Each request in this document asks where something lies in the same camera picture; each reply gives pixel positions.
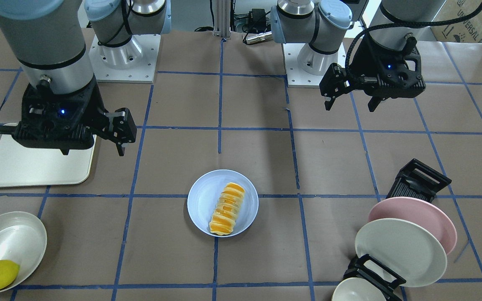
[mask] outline white bowl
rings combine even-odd
[[[31,213],[9,212],[0,215],[0,260],[8,259],[20,265],[18,276],[2,291],[19,285],[33,274],[42,261],[48,236],[42,221]]]
[[[245,198],[237,216],[236,225],[229,235],[216,235],[209,231],[209,221],[218,202],[220,193],[229,182],[245,189]],[[205,234],[215,237],[231,237],[245,231],[258,213],[258,192],[247,177],[237,171],[219,169],[201,176],[191,187],[187,197],[187,210],[193,223]]]
[[[386,298],[368,280],[347,278],[336,286],[332,301],[386,301]]]

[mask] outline round plate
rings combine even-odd
[[[347,278],[336,286],[332,301],[386,301],[386,298],[368,280]]]
[[[457,230],[451,219],[438,207],[416,198],[400,196],[376,204],[369,212],[368,221],[393,217],[424,227],[442,244],[446,254],[457,245]]]
[[[245,190],[245,198],[237,215],[236,225],[229,235],[216,235],[209,232],[209,221],[218,202],[220,193],[229,182],[234,182]],[[191,187],[187,197],[187,210],[195,225],[205,234],[215,237],[230,237],[245,231],[258,213],[258,192],[247,177],[237,171],[219,169],[201,176]]]
[[[20,265],[14,282],[0,292],[19,285],[33,273],[44,257],[47,244],[44,224],[33,214],[9,212],[0,215],[0,260],[9,259]]]
[[[356,255],[369,254],[407,282],[402,286],[428,286],[440,279],[447,267],[444,248],[429,231],[403,219],[377,219],[365,224],[354,240]],[[365,266],[384,280],[394,278],[371,261]]]

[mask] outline tiled surface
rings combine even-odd
[[[354,92],[328,112],[317,89],[285,86],[279,44],[164,35],[153,86],[100,84],[107,109],[129,107],[140,127],[126,156],[100,141],[82,184],[0,189],[0,214],[38,215],[49,238],[35,273],[0,300],[329,301],[356,232],[412,158],[453,180],[433,203],[459,241],[439,283],[402,298],[482,300],[482,46],[419,48],[427,90],[416,100],[371,113]],[[0,33],[0,122],[18,121],[18,68]],[[200,232],[186,209],[215,169],[243,173],[260,195],[233,238]]]

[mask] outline white plate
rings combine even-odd
[[[90,174],[95,146],[71,149],[65,156],[58,149],[28,148],[11,135],[0,135],[0,187],[82,183]]]
[[[20,265],[18,276],[6,291],[28,278],[42,261],[48,236],[42,221],[31,213],[9,212],[0,215],[0,260]]]
[[[209,221],[218,202],[220,193],[229,182],[245,189],[245,199],[237,216],[233,232],[229,235],[216,235],[209,232]],[[187,197],[187,210],[195,225],[205,234],[215,237],[230,237],[245,231],[258,213],[258,192],[247,177],[237,171],[219,169],[201,176],[191,187]]]
[[[365,224],[354,240],[356,255],[369,254],[407,282],[402,286],[428,286],[442,278],[447,267],[444,248],[429,231],[403,219],[377,219]],[[365,266],[384,280],[394,278],[368,261]]]
[[[386,301],[386,298],[368,280],[347,278],[336,286],[332,301]]]

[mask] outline plate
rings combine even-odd
[[[209,232],[209,221],[218,202],[220,193],[229,182],[234,182],[245,189],[245,198],[237,215],[236,225],[229,235],[216,235]],[[189,190],[187,210],[193,223],[205,234],[215,237],[231,237],[245,231],[258,213],[258,192],[247,177],[237,171],[219,169],[201,176]]]
[[[347,278],[336,286],[332,301],[386,301],[386,298],[368,280]]]
[[[31,213],[9,212],[0,215],[0,260],[9,259],[20,265],[18,276],[9,290],[28,278],[42,261],[48,236],[44,224]]]
[[[369,254],[405,278],[402,286],[428,286],[442,278],[447,267],[444,248],[429,231],[403,219],[377,219],[365,224],[354,240],[356,255]],[[365,266],[384,280],[394,278],[371,261]]]
[[[442,244],[446,254],[457,245],[457,230],[447,215],[438,207],[416,198],[389,198],[376,204],[369,212],[368,221],[393,217],[424,227]]]
[[[71,149],[65,156],[58,149],[28,148],[11,135],[0,135],[0,187],[82,183],[90,174],[95,146]]]

